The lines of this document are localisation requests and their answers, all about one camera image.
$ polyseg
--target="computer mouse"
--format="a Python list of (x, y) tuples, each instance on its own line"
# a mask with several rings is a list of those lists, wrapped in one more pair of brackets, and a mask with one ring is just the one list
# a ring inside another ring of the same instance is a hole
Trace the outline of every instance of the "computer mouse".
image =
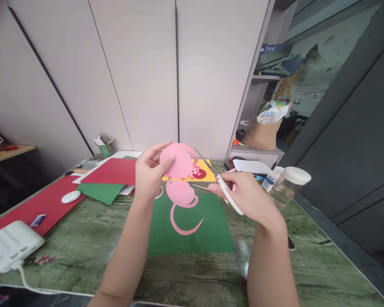
[(79, 197), (81, 196), (81, 192), (80, 191), (72, 191), (68, 194), (65, 194), (63, 196), (63, 198), (61, 198), (61, 202), (62, 203), (70, 203), (72, 201), (75, 201), (76, 199), (78, 199)]

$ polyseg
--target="yellow paper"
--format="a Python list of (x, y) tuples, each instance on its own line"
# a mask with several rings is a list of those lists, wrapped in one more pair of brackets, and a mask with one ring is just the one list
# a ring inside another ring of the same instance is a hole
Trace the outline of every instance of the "yellow paper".
[[(212, 166), (209, 159), (206, 159), (206, 161), (209, 163), (210, 166)], [(186, 178), (182, 181), (216, 182), (215, 175), (212, 173), (212, 171), (209, 169), (209, 167), (205, 164), (205, 162), (202, 159), (198, 159), (198, 164), (201, 167), (201, 169), (203, 169), (206, 172), (206, 176), (202, 179), (197, 179), (197, 178), (191, 179), (191, 177), (188, 176), (188, 178)], [(162, 180), (167, 181), (168, 177), (162, 177)], [(172, 180), (173, 181), (180, 181), (181, 179), (172, 178)]]

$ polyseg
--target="green paper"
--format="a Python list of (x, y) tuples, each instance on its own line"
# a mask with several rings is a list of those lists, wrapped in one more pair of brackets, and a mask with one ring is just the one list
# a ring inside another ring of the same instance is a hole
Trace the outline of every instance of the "green paper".
[(174, 220), (182, 230), (194, 228), (204, 218), (199, 229), (191, 235), (178, 234), (171, 224), (173, 202), (167, 194), (154, 202), (148, 257), (170, 254), (210, 254), (236, 252), (232, 235), (219, 198), (212, 194), (196, 194), (199, 202), (193, 208), (176, 206)]
[(77, 190), (82, 194), (110, 205), (124, 186), (105, 183), (80, 183)]

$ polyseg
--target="scissor blade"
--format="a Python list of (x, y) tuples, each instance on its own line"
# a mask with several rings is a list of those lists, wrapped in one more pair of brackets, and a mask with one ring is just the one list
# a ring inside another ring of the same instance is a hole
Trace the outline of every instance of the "scissor blade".
[(199, 153), (199, 151), (194, 147), (193, 149), (196, 150), (196, 152), (198, 153), (198, 155), (201, 157), (201, 159), (205, 162), (206, 166), (212, 171), (212, 173), (215, 175), (215, 177), (218, 175), (212, 168), (212, 166), (210, 166), (210, 164), (202, 157), (202, 155)]

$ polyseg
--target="forearm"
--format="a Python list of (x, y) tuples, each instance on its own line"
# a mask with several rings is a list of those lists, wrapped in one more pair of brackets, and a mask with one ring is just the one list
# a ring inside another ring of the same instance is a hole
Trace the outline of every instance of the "forearm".
[(288, 250), (283, 217), (258, 224), (247, 273), (251, 306), (300, 306)]
[(152, 208), (151, 203), (134, 199), (97, 291), (99, 295), (109, 295), (122, 306), (129, 306), (142, 276), (148, 252)]

